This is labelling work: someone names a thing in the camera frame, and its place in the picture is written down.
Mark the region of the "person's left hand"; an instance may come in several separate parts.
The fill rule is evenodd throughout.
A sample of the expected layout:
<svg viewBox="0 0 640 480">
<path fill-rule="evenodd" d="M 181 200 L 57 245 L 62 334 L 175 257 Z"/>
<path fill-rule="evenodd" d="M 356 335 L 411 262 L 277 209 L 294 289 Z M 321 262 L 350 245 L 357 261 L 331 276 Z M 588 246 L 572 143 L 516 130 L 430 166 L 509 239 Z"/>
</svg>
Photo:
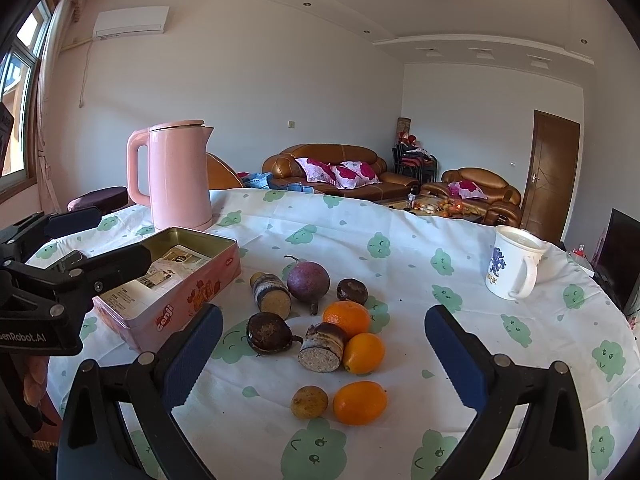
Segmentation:
<svg viewBox="0 0 640 480">
<path fill-rule="evenodd" d="M 33 408 L 38 408 L 47 394 L 49 361 L 47 356 L 23 356 L 24 400 Z"/>
</svg>

